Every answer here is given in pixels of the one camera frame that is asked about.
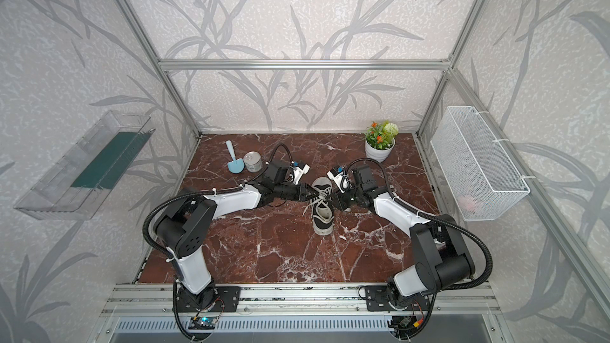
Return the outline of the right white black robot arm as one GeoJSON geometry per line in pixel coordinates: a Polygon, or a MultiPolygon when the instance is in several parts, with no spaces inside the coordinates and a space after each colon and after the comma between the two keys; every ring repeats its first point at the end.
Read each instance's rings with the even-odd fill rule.
{"type": "Polygon", "coordinates": [[[360,158],[327,176],[338,187],[331,198],[340,210],[361,206],[409,236],[414,263],[387,281],[393,305],[416,295],[477,287],[491,276],[493,258],[484,241],[449,214],[431,214],[400,198],[380,162],[360,158]]]}

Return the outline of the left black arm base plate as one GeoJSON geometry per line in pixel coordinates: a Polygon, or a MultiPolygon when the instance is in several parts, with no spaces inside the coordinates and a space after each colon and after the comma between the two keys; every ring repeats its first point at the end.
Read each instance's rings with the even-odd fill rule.
{"type": "Polygon", "coordinates": [[[208,286],[199,295],[194,295],[179,284],[173,309],[179,313],[197,311],[234,313],[238,308],[240,293],[241,288],[238,286],[208,286]]]}

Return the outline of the white shoelace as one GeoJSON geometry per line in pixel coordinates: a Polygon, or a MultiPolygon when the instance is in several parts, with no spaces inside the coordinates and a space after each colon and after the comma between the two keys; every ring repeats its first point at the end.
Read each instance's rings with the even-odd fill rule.
{"type": "Polygon", "coordinates": [[[315,184],[314,189],[319,192],[317,198],[314,198],[311,201],[311,210],[312,216],[314,218],[318,218],[321,220],[330,220],[334,217],[333,210],[328,201],[329,197],[332,195],[332,185],[331,184],[315,184]]]}

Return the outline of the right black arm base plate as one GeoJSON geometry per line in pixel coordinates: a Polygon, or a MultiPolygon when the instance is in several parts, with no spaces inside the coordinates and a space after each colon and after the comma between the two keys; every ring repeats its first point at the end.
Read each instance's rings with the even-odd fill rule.
{"type": "Polygon", "coordinates": [[[358,289],[358,295],[365,300],[367,311],[419,313],[428,311],[431,301],[430,295],[421,293],[403,296],[397,290],[392,290],[389,285],[362,286],[358,289]]]}

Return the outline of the black white canvas sneaker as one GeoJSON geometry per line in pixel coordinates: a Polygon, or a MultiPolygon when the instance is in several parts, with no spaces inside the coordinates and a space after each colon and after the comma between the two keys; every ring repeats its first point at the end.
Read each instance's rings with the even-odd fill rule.
{"type": "Polygon", "coordinates": [[[327,236],[333,232],[335,220],[334,210],[330,205],[333,185],[327,177],[319,177],[312,187],[318,192],[318,197],[312,201],[313,229],[317,235],[327,236]]]}

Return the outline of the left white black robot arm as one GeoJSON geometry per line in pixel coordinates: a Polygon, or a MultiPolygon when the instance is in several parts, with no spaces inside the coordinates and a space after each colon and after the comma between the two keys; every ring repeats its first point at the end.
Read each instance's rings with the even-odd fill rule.
{"type": "Polygon", "coordinates": [[[301,181],[307,172],[307,165],[294,160],[270,160],[262,173],[237,187],[183,190],[150,211],[142,226],[143,238],[166,256],[177,283],[189,295],[201,298],[214,289],[202,249],[212,221],[268,206],[276,199],[301,203],[313,200],[319,192],[301,181]]]}

